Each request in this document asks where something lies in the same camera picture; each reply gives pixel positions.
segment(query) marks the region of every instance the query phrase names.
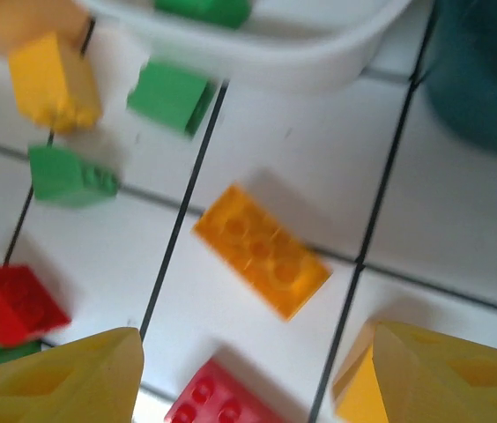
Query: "white tile floor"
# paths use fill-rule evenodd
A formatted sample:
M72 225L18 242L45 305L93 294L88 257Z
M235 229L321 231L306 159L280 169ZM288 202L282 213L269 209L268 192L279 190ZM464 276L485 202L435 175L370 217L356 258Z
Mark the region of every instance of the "white tile floor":
M137 423L161 421L169 400L214 353L288 421L308 421L312 406L317 420L335 421L329 390L317 396L317 387L337 372L361 325L375 316L497 346L497 158L447 132L427 107L422 86L367 268L355 279L348 318L339 320L431 3L417 0L390 29L369 72L345 89L306 97L232 81L183 222L178 204L209 114L188 140L126 112L125 97L148 53L120 28L96 26L87 54L104 117L97 130L55 143L115 168L127 189L83 211L31 202L11 261L30 263L69 309L73 324L49 334L52 343L140 327L148 304L154 305ZM0 59L0 263L31 183L23 153L46 137L19 117ZM289 323L190 233L197 211L233 180L333 268ZM177 220L181 227L174 226ZM165 258L167 252L172 255ZM162 264L166 273L159 271ZM332 340L341 324L337 349ZM333 371L324 373L330 354Z

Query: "dark green container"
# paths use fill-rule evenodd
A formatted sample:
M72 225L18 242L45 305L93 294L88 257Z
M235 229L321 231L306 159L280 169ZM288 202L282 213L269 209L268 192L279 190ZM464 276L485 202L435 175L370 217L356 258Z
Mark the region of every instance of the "dark green container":
M497 152L497 0L437 0L428 97L462 139Z

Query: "red lego brick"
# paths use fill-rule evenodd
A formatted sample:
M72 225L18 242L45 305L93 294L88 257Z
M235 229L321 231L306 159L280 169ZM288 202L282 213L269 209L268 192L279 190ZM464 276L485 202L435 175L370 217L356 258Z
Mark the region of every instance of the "red lego brick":
M68 323L29 267L0 267L1 346L24 344Z
M209 360L197 371L164 421L165 423L285 422L214 360Z

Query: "white plastic container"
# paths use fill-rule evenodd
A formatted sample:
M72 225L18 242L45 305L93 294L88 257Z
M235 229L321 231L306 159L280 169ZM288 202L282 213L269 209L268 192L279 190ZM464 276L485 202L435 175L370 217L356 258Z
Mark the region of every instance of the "white plastic container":
M152 46L153 54L216 78L287 91L351 82L411 0L256 0L238 31L155 11L149 0L79 0Z

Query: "white bowl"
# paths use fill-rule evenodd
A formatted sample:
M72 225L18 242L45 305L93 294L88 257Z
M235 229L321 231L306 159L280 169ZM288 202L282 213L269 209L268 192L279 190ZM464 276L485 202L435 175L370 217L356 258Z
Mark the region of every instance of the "white bowl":
M149 42L153 54L216 78L309 91L351 82L411 0L258 0L237 31L155 11L149 0L79 0Z

